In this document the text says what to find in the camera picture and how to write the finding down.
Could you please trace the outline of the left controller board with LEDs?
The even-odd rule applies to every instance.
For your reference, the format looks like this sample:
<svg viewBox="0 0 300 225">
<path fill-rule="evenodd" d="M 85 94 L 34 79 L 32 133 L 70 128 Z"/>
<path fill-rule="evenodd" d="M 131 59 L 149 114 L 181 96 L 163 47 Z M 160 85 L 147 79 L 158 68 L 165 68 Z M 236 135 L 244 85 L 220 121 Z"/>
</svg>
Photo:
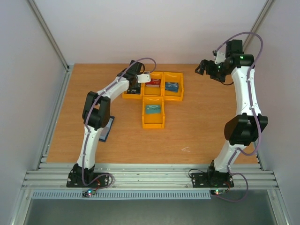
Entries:
<svg viewBox="0 0 300 225">
<path fill-rule="evenodd" d="M 95 189 L 88 189 L 82 192 L 82 197 L 92 197 L 93 195 L 96 194 L 96 192 L 97 191 Z"/>
</svg>

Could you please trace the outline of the controller board with leds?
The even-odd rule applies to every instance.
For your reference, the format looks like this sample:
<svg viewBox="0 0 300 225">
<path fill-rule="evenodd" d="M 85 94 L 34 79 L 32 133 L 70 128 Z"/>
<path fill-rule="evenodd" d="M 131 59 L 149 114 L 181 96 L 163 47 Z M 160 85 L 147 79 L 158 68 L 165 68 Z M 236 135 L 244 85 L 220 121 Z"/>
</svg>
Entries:
<svg viewBox="0 0 300 225">
<path fill-rule="evenodd" d="M 210 193 L 212 195 L 223 195 L 223 194 L 226 194 L 227 193 L 227 190 L 225 189 L 214 189 L 214 190 L 211 190 Z"/>
<path fill-rule="evenodd" d="M 93 195 L 96 194 L 96 192 L 97 191 L 95 189 L 88 189 L 82 192 L 82 197 L 92 197 Z"/>
</svg>

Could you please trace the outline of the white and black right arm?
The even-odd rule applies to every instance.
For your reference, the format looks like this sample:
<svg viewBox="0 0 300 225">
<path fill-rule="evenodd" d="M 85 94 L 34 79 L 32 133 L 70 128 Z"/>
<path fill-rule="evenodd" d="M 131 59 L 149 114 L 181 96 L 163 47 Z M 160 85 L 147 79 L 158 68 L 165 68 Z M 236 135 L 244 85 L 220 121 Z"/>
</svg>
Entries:
<svg viewBox="0 0 300 225">
<path fill-rule="evenodd" d="M 206 172 L 189 171 L 195 188 L 225 188 L 234 186 L 230 169 L 244 149 L 260 139 L 268 124 L 258 106 L 254 84 L 254 61 L 251 54 L 243 52 L 242 40 L 226 43 L 225 53 L 214 51 L 214 60 L 202 60 L 195 69 L 197 74 L 207 74 L 211 79 L 225 82 L 231 76 L 236 94 L 236 115 L 224 128 L 225 143 L 219 155 Z"/>
</svg>

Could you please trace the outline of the teal credit card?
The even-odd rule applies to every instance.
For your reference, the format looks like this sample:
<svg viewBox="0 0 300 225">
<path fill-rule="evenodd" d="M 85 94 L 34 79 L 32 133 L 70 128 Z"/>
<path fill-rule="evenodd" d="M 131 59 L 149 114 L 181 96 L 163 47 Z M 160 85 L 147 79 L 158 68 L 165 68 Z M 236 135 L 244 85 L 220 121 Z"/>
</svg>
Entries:
<svg viewBox="0 0 300 225">
<path fill-rule="evenodd" d="M 146 114 L 160 114 L 161 105 L 146 105 L 145 107 Z"/>
</svg>

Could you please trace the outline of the orange bin back left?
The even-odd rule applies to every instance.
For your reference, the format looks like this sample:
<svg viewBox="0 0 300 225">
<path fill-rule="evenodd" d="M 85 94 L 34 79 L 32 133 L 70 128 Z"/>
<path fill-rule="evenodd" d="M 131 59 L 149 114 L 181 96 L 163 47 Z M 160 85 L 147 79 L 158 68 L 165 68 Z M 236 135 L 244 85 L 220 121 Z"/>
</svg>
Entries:
<svg viewBox="0 0 300 225">
<path fill-rule="evenodd" d="M 135 76 L 135 75 L 138 75 L 138 73 L 137 72 L 129 72 L 129 71 L 127 71 L 124 74 L 123 77 L 127 78 L 129 80 L 129 78 L 131 76 Z M 124 99 L 142 99 L 142 87 L 141 87 L 141 94 L 140 95 L 137 95 L 137 94 L 127 94 L 127 90 L 122 93 L 122 98 L 124 98 Z"/>
</svg>

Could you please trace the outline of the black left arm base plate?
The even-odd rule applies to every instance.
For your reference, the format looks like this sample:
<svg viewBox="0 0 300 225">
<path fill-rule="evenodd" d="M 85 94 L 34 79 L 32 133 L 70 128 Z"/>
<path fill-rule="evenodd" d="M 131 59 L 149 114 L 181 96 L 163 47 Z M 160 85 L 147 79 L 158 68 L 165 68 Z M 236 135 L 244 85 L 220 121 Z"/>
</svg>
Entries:
<svg viewBox="0 0 300 225">
<path fill-rule="evenodd" d="M 70 173 L 67 178 L 66 187 L 68 188 L 103 188 L 109 184 L 109 178 L 107 173 L 85 173 L 84 185 L 82 175 L 79 173 Z"/>
</svg>

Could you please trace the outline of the red credit card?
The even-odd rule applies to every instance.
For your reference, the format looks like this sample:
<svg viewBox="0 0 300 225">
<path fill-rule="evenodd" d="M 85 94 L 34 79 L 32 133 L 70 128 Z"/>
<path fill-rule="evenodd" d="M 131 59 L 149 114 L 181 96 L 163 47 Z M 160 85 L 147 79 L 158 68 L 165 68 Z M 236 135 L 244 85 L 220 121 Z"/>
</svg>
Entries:
<svg viewBox="0 0 300 225">
<path fill-rule="evenodd" d="M 151 79 L 150 82 L 145 84 L 146 87 L 153 87 L 153 88 L 160 88 L 161 86 L 161 79 Z"/>
</svg>

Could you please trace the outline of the orange bin back middle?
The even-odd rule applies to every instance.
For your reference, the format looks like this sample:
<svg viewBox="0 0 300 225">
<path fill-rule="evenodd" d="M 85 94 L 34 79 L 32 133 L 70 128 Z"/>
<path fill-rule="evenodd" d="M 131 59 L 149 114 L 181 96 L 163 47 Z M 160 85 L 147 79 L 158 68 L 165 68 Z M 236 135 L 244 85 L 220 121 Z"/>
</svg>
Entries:
<svg viewBox="0 0 300 225">
<path fill-rule="evenodd" d="M 143 96 L 162 96 L 163 72 L 152 72 L 151 79 L 161 79 L 160 88 L 146 87 L 143 85 Z"/>
</svg>

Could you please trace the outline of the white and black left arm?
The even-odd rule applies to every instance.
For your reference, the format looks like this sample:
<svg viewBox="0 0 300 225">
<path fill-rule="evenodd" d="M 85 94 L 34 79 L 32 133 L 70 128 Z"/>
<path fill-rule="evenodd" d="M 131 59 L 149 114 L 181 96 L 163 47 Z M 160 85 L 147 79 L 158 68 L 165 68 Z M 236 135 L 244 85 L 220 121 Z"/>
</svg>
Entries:
<svg viewBox="0 0 300 225">
<path fill-rule="evenodd" d="M 132 60 L 105 88 L 87 94 L 82 119 L 84 138 L 77 163 L 74 164 L 67 178 L 68 187 L 100 187 L 97 180 L 108 177 L 108 174 L 94 173 L 95 156 L 100 135 L 110 120 L 111 103 L 123 92 L 138 83 L 138 76 L 145 70 L 139 60 Z"/>
</svg>

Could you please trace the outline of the blue card holder wallet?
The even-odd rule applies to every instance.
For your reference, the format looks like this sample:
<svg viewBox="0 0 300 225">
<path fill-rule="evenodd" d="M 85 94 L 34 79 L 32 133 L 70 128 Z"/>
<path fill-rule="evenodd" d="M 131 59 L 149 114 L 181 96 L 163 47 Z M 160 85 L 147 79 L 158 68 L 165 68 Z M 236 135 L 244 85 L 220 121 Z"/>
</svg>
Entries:
<svg viewBox="0 0 300 225">
<path fill-rule="evenodd" d="M 111 128 L 112 128 L 114 120 L 115 120 L 115 117 L 114 116 L 110 116 L 107 125 L 103 128 L 103 130 L 101 131 L 101 134 L 99 136 L 99 141 L 100 142 L 106 142 L 106 140 L 107 140 L 107 138 L 109 136 L 109 133 L 111 131 Z"/>
</svg>

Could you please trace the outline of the orange bin front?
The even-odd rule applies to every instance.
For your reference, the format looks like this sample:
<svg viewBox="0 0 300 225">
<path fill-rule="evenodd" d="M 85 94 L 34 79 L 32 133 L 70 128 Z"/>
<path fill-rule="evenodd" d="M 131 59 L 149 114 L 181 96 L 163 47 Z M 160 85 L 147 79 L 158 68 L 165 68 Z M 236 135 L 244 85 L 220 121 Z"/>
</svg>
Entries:
<svg viewBox="0 0 300 225">
<path fill-rule="evenodd" d="M 146 114 L 146 105 L 161 105 L 161 113 Z M 142 127 L 144 129 L 165 128 L 165 103 L 162 96 L 145 96 L 142 98 Z"/>
</svg>

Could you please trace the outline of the blue credit card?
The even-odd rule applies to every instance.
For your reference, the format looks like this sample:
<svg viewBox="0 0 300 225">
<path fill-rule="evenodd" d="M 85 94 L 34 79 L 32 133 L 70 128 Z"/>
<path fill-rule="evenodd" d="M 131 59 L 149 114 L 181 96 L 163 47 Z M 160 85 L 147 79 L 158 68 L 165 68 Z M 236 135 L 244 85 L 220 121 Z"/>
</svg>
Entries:
<svg viewBox="0 0 300 225">
<path fill-rule="evenodd" d="M 179 84 L 177 82 L 165 82 L 165 90 L 177 93 L 179 91 Z"/>
</svg>

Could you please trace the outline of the right controller board with LEDs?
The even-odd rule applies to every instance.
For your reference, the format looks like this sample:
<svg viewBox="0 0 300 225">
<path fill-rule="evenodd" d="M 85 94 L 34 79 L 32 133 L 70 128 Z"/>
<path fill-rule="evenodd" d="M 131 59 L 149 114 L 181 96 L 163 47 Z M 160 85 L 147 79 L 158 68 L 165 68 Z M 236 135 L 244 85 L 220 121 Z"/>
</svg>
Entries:
<svg viewBox="0 0 300 225">
<path fill-rule="evenodd" d="M 223 194 L 226 194 L 227 193 L 227 190 L 225 189 L 214 189 L 214 190 L 211 190 L 210 193 L 212 195 L 223 195 Z"/>
</svg>

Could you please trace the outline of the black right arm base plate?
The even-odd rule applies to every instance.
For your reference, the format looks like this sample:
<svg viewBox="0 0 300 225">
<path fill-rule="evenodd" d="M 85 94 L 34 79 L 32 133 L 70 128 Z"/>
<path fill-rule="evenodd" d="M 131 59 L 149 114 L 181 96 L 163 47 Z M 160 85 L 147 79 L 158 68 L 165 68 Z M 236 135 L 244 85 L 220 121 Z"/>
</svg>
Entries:
<svg viewBox="0 0 300 225">
<path fill-rule="evenodd" d="M 207 172 L 191 173 L 192 186 L 194 188 L 233 188 L 234 182 L 229 173 L 215 173 L 213 175 Z"/>
</svg>

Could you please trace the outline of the black VIP credit card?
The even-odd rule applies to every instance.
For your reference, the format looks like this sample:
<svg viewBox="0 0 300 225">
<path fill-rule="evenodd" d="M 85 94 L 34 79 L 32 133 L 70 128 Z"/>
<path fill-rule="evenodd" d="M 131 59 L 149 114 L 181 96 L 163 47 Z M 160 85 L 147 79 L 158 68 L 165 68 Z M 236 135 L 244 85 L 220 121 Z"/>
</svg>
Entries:
<svg viewBox="0 0 300 225">
<path fill-rule="evenodd" d="M 132 88 L 130 90 L 127 90 L 127 94 L 137 94 L 140 95 L 141 94 L 141 88 Z"/>
</svg>

